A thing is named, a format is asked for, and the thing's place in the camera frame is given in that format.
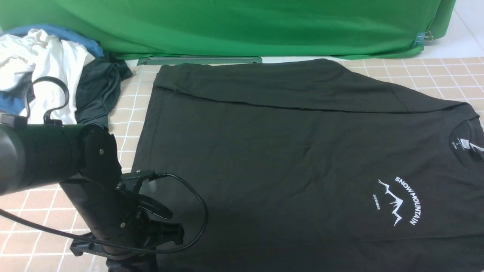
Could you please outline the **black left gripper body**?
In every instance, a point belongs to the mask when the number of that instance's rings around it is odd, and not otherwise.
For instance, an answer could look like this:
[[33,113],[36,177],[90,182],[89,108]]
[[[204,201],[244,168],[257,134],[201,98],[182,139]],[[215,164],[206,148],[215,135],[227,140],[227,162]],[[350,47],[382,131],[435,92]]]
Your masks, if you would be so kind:
[[157,200],[140,194],[144,181],[161,178],[152,170],[90,181],[69,180],[69,200],[90,232],[74,238],[70,250],[107,260],[110,272],[156,272],[156,248],[183,244],[181,224],[168,220],[173,212]]

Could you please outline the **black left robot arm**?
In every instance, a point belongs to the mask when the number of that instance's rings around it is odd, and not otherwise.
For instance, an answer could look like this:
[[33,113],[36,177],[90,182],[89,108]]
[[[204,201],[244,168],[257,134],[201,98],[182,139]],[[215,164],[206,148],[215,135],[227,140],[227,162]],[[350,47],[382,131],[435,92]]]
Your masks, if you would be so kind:
[[115,137],[98,125],[62,125],[48,119],[29,125],[23,116],[1,115],[1,195],[59,184],[90,232],[67,234],[1,210],[27,227],[72,239],[74,256],[107,259],[110,272],[156,272],[157,250],[183,246],[184,230],[173,213],[140,194],[143,181],[172,177],[153,171],[122,174]]

